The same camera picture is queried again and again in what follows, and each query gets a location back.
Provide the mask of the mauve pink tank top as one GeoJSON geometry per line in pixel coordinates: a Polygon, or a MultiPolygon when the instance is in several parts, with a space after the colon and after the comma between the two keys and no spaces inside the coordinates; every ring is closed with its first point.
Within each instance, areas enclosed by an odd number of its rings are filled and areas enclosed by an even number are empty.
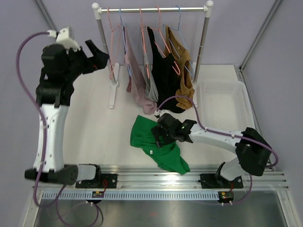
{"type": "Polygon", "coordinates": [[[132,94],[135,102],[143,108],[144,114],[151,115],[157,109],[157,103],[145,97],[146,83],[144,80],[144,71],[141,71],[141,68],[139,67],[131,46],[131,40],[128,35],[127,28],[125,27],[125,29],[128,46],[128,54],[126,55],[125,59],[126,62],[129,63],[132,71],[132,75],[131,78],[129,77],[126,91],[132,94]]]}

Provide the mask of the pink wire hanger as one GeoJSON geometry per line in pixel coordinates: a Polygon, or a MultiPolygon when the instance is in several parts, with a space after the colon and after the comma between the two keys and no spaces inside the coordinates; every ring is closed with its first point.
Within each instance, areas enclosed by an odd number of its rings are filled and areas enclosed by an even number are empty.
{"type": "Polygon", "coordinates": [[[114,76],[114,67],[116,64],[120,40],[121,40],[121,23],[113,26],[110,19],[110,8],[107,8],[107,17],[109,21],[110,31],[111,31],[111,40],[110,40],[110,58],[109,58],[109,75],[111,80],[115,80],[114,76]]]}

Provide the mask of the green tank top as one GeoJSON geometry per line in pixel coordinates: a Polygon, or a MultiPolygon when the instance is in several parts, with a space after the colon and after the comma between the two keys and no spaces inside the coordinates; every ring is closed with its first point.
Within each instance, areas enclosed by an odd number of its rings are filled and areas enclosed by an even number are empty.
{"type": "Polygon", "coordinates": [[[137,116],[131,130],[130,145],[141,148],[146,155],[156,162],[159,168],[165,171],[181,175],[189,173],[190,167],[181,157],[181,151],[176,142],[163,145],[161,148],[157,146],[151,132],[155,126],[157,126],[155,121],[140,115],[137,116]]]}

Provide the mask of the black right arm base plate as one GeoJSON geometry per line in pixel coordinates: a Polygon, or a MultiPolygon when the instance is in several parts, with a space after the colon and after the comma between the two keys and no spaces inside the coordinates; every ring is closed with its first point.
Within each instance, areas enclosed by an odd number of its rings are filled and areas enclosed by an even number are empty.
{"type": "Polygon", "coordinates": [[[228,181],[216,174],[200,174],[198,182],[203,189],[242,189],[242,177],[236,177],[232,181],[228,181]]]}

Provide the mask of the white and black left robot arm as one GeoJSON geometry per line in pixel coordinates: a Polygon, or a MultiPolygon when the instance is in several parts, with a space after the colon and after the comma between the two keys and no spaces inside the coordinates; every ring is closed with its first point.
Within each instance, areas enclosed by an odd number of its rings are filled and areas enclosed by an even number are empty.
{"type": "Polygon", "coordinates": [[[86,45],[93,54],[87,57],[79,47],[52,44],[43,49],[36,101],[40,114],[38,149],[33,167],[25,171],[28,180],[44,183],[98,188],[102,184],[100,166],[96,164],[65,164],[63,134],[67,113],[74,92],[73,83],[82,74],[90,74],[107,66],[109,55],[91,40],[86,45]]]}

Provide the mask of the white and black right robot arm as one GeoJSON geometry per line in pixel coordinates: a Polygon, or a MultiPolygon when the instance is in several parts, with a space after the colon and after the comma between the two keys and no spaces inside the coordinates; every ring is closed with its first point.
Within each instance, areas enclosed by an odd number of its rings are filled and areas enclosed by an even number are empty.
{"type": "Polygon", "coordinates": [[[233,160],[221,163],[214,174],[200,175],[199,181],[204,189],[243,188],[241,177],[245,174],[262,176],[271,155],[269,144],[250,127],[244,131],[216,130],[194,120],[181,122],[164,113],[151,133],[159,148],[179,141],[203,143],[235,154],[233,160]]]}

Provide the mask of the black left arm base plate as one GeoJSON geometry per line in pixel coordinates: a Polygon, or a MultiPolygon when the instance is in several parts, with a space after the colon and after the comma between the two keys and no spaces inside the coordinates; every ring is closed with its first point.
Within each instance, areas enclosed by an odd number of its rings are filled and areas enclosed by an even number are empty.
{"type": "Polygon", "coordinates": [[[115,189],[117,186],[117,174],[97,173],[94,179],[77,182],[75,187],[79,189],[115,189]]]}

